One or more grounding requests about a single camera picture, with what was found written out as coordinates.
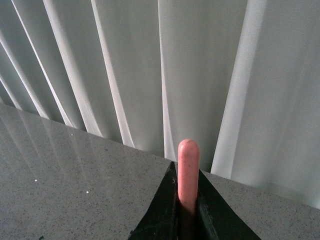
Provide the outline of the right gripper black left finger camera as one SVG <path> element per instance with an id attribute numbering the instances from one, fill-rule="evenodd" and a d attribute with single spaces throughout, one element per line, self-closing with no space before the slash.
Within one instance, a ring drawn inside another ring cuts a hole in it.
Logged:
<path id="1" fill-rule="evenodd" d="M 130 240 L 176 240 L 178 238 L 178 178 L 170 162 L 164 177 Z"/>

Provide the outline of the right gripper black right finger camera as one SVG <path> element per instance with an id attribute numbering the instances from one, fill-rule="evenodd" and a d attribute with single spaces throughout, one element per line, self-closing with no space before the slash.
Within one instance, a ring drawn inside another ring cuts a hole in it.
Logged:
<path id="1" fill-rule="evenodd" d="M 196 208 L 197 240 L 259 240 L 200 171 Z"/>

